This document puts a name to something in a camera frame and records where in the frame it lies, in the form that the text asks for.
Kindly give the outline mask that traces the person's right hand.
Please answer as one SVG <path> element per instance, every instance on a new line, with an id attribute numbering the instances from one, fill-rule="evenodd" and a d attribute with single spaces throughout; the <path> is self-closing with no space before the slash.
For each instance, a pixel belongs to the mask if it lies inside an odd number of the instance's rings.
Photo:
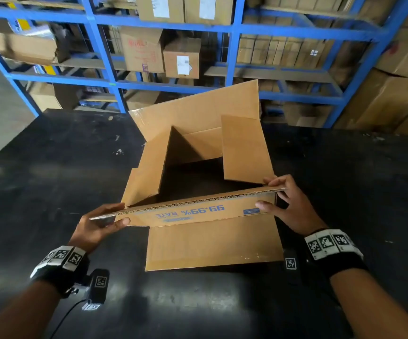
<path id="1" fill-rule="evenodd" d="M 278 193 L 280 199 L 288 204 L 279 218 L 295 233 L 308 236 L 314 231 L 328 229 L 327 224 L 316 213 L 306 194 L 298 187 L 292 175 L 265 177 L 264 183 L 269 187 L 285 186 L 286 190 Z"/>

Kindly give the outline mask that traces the person's left hand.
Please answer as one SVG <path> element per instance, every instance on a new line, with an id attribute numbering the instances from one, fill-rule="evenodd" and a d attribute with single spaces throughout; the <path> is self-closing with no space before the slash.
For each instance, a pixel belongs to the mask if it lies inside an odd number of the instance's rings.
<path id="1" fill-rule="evenodd" d="M 124 208 L 124 203 L 104 204 L 83 215 L 67 245 L 78 247 L 84 250 L 87 254 L 91 254 L 96 250 L 100 243 L 108 237 L 101 237 L 99 229 L 105 227 L 105 225 L 109 223 L 102 223 L 100 220 L 92 220 L 91 218 L 118 212 Z"/>

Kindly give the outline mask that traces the brown cardboard box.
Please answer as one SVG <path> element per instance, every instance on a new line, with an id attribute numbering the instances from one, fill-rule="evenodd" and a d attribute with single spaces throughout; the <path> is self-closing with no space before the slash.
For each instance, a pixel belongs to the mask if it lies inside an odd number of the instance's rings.
<path id="1" fill-rule="evenodd" d="M 274 170 L 257 79 L 129 114 L 145 145 L 126 208 L 92 219 L 149 227 L 146 271 L 284 260 L 274 216 L 255 206 L 284 189 L 263 182 Z"/>

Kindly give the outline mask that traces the person's left forearm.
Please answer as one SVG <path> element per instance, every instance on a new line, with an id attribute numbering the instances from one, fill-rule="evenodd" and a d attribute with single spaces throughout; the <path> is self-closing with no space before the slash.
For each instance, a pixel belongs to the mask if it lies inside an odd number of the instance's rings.
<path id="1" fill-rule="evenodd" d="M 41 339 L 61 298 L 53 285 L 32 283 L 0 312 L 0 339 Z"/>

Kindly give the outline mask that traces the person's right forearm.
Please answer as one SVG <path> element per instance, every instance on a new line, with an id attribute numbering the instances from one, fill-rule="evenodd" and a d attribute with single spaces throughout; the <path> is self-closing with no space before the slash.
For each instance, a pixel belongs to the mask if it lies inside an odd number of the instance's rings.
<path id="1" fill-rule="evenodd" d="M 368 271 L 338 272 L 330 284 L 357 339 L 408 339 L 408 313 Z"/>

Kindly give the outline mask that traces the black marker wristband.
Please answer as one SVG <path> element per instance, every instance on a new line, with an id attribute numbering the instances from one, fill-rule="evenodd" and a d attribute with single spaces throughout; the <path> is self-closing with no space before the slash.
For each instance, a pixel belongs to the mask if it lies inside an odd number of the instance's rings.
<path id="1" fill-rule="evenodd" d="M 62 245 L 50 251 L 33 269 L 30 280 L 51 284 L 62 298 L 68 298 L 87 280 L 89 257 L 86 251 L 76 246 Z"/>
<path id="2" fill-rule="evenodd" d="M 314 263 L 328 279 L 349 269 L 368 271 L 364 255 L 340 229 L 320 229 L 305 236 L 304 241 Z"/>

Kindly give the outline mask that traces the plain cardboard box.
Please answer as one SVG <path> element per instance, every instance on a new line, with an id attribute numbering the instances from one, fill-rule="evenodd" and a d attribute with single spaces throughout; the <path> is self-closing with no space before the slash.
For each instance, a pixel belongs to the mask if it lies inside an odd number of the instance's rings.
<path id="1" fill-rule="evenodd" d="M 124 99 L 128 110 L 133 111 L 158 103 L 160 96 L 160 91 L 129 90 L 125 94 Z"/>
<path id="2" fill-rule="evenodd" d="M 84 88 L 79 85 L 32 82 L 27 91 L 41 112 L 47 109 L 73 110 L 83 96 Z"/>
<path id="3" fill-rule="evenodd" d="M 333 108 L 331 105 L 288 102 L 282 111 L 288 125 L 323 128 Z"/>

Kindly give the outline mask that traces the row of flat cardboard boxes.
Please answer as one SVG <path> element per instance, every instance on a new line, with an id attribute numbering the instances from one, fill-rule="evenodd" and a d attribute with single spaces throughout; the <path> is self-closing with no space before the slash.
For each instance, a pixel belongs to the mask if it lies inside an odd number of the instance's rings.
<path id="1" fill-rule="evenodd" d="M 242 34 L 236 62 L 314 69 L 323 67 L 334 40 Z"/>

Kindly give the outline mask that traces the small cardboard box white label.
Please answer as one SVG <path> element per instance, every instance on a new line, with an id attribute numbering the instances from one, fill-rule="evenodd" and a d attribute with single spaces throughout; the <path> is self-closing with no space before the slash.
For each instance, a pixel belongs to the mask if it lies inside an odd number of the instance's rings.
<path id="1" fill-rule="evenodd" d="M 200 78 L 201 39 L 177 37 L 163 50 L 165 74 L 168 78 Z"/>

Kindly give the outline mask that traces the stack of large cardboard boxes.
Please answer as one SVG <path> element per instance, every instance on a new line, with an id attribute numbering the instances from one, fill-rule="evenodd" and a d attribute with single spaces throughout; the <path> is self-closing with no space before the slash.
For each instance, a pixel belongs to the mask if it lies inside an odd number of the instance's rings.
<path id="1" fill-rule="evenodd" d="M 408 16 L 334 128 L 394 130 L 408 116 Z"/>

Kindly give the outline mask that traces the cardboard box with red print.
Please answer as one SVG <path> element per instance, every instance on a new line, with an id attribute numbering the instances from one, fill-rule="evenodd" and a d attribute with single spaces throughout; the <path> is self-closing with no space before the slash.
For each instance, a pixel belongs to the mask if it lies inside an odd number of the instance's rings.
<path id="1" fill-rule="evenodd" d="M 165 72 L 163 29 L 119 27 L 119 33 L 127 71 Z"/>

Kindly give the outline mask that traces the blue metal shelving rack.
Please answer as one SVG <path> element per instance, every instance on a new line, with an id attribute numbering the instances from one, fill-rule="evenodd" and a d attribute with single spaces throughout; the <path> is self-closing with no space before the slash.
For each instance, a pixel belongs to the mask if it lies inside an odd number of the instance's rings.
<path id="1" fill-rule="evenodd" d="M 396 0 L 380 22 L 362 17 L 369 0 L 234 0 L 229 26 L 141 21 L 136 0 L 0 0 L 0 30 L 15 33 L 43 24 L 65 28 L 70 58 L 35 65 L 0 55 L 0 70 L 37 117 L 27 91 L 32 82 L 83 86 L 81 106 L 127 113 L 129 90 L 179 97 L 257 79 L 267 111 L 288 102 L 331 105 L 323 127 L 333 127 L 408 16 L 408 0 Z M 177 37 L 201 39 L 200 78 L 127 71 L 119 27 L 160 28 L 164 48 Z M 239 64 L 242 34 L 334 40 L 321 68 Z"/>

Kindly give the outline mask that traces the long cardboard box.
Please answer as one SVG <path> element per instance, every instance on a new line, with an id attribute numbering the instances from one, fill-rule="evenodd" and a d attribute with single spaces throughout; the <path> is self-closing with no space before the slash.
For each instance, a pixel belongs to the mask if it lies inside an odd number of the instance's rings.
<path id="1" fill-rule="evenodd" d="M 69 33 L 65 28 L 43 24 L 15 33 L 0 30 L 0 55 L 35 65 L 62 63 L 70 58 Z"/>

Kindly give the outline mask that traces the cardboard box with white label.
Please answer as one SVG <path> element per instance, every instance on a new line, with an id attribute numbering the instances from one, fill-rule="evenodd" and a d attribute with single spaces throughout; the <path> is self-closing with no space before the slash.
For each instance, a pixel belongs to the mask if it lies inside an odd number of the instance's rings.
<path id="1" fill-rule="evenodd" d="M 184 6 L 186 23 L 231 25 L 234 0 L 184 0 Z"/>
<path id="2" fill-rule="evenodd" d="M 184 0 L 136 0 L 141 21 L 185 23 Z"/>

